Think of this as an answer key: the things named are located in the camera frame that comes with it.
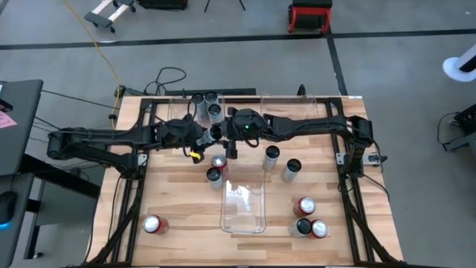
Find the gray floor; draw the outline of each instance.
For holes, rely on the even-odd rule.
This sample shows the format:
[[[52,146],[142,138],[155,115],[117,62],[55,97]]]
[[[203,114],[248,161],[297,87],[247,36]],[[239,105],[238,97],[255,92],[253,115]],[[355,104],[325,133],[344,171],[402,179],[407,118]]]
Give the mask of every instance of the gray floor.
[[[70,2],[80,16],[99,3]],[[189,8],[178,13],[138,7],[137,13],[119,18],[116,34],[87,27],[102,42],[287,33],[289,0],[243,2],[245,12],[237,0],[212,0],[207,13],[203,13],[206,0],[190,1]],[[475,25],[474,0],[335,0],[332,18],[335,33]],[[89,41],[60,0],[9,0],[0,15],[0,33],[0,45]],[[364,97],[376,140],[389,156],[385,183],[403,255],[412,264],[473,267],[476,262],[476,159],[465,149],[445,153],[436,142],[441,115],[461,111],[476,100],[476,82],[450,80],[442,62],[462,54],[475,41],[475,35],[335,41],[349,95]],[[303,83],[310,94],[339,94],[324,39],[144,45],[103,48],[103,52],[120,82],[136,89],[153,80],[160,68],[176,66],[187,72],[187,78],[170,89],[255,87],[260,94],[293,95]],[[166,73],[164,80],[176,75]],[[40,78],[44,89],[53,92],[108,105],[114,102],[114,80],[93,48],[0,51],[0,76],[0,80]],[[37,115],[61,127],[108,127],[109,113],[107,108],[43,93]],[[442,134],[450,139],[459,132],[444,125]],[[34,130],[32,137],[45,140],[46,133]],[[51,162],[41,141],[31,140],[28,152]],[[98,172],[91,180],[100,184]],[[56,197],[47,200],[47,216],[42,219],[55,224],[42,228],[37,246],[45,257],[21,260],[20,243],[13,267],[58,267],[82,260],[94,203],[53,185],[45,186],[45,195]],[[69,217],[58,202],[75,202],[80,213]]]

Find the yellow tag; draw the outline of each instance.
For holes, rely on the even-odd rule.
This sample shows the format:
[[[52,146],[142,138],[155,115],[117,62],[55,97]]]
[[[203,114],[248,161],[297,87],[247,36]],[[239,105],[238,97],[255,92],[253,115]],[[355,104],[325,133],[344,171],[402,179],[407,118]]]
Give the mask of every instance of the yellow tag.
[[[202,159],[202,156],[200,156],[199,153],[190,152],[190,155],[191,155],[192,157],[195,157],[195,158],[198,159],[198,160]]]

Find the pink paper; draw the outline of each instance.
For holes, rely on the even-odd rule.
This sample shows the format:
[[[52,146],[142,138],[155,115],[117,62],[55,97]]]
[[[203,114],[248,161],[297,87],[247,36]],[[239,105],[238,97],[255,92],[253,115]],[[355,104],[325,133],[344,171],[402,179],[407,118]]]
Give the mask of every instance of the pink paper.
[[[16,122],[6,113],[0,111],[0,129],[11,126],[16,126]]]

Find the wooden tabletop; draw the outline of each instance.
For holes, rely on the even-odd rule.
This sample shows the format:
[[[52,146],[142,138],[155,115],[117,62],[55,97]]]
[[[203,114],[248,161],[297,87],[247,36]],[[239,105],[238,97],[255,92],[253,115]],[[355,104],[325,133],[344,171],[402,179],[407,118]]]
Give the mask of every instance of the wooden tabletop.
[[[129,129],[136,121],[140,97],[123,99],[118,130]],[[345,115],[366,118],[361,98],[342,97]],[[231,105],[237,109],[250,107],[260,111],[258,103]],[[303,116],[315,113],[326,117],[323,104],[317,106],[279,105],[266,108],[268,113],[279,116]],[[168,118],[168,105],[158,106],[157,115]],[[232,165],[260,165],[264,149],[270,142],[262,141],[258,148],[238,144],[239,158],[229,160]],[[224,153],[215,147],[205,152],[207,158],[194,165],[185,158],[181,149],[161,150],[149,155],[141,216],[138,224],[136,245],[132,264],[149,265],[346,265],[353,264],[349,236],[344,217],[341,193],[338,192],[338,174],[330,135],[301,136],[277,144],[281,154],[277,167],[266,174],[266,229],[260,234],[231,234],[220,228],[222,192],[213,191],[205,177],[210,167],[210,157]],[[114,147],[115,153],[127,153],[128,147]],[[300,159],[302,170],[294,182],[280,180],[286,162]],[[383,184],[382,175],[376,167],[366,167],[364,172]],[[119,173],[109,168],[106,171],[94,220],[94,236],[89,259],[92,259],[106,244],[112,209],[112,197]],[[115,220],[117,223],[124,182],[120,182],[116,197]],[[385,193],[367,179],[360,179],[362,197],[368,226],[382,245],[397,259],[402,259],[399,241],[393,223],[392,212]],[[288,226],[296,220],[293,204],[301,197],[316,201],[316,211],[310,220],[320,219],[329,226],[324,239],[293,238]],[[157,214],[168,219],[170,230],[163,235],[147,234],[142,228],[144,218]],[[365,252],[361,232],[356,226],[361,259]],[[129,230],[121,244],[119,260],[125,258]]]

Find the red stool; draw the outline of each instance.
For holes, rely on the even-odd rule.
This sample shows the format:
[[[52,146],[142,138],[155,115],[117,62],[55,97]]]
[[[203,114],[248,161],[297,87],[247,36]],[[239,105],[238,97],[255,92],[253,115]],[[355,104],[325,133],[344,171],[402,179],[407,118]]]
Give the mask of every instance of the red stool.
[[[292,0],[288,8],[288,32],[295,28],[321,29],[325,34],[329,29],[332,0]]]

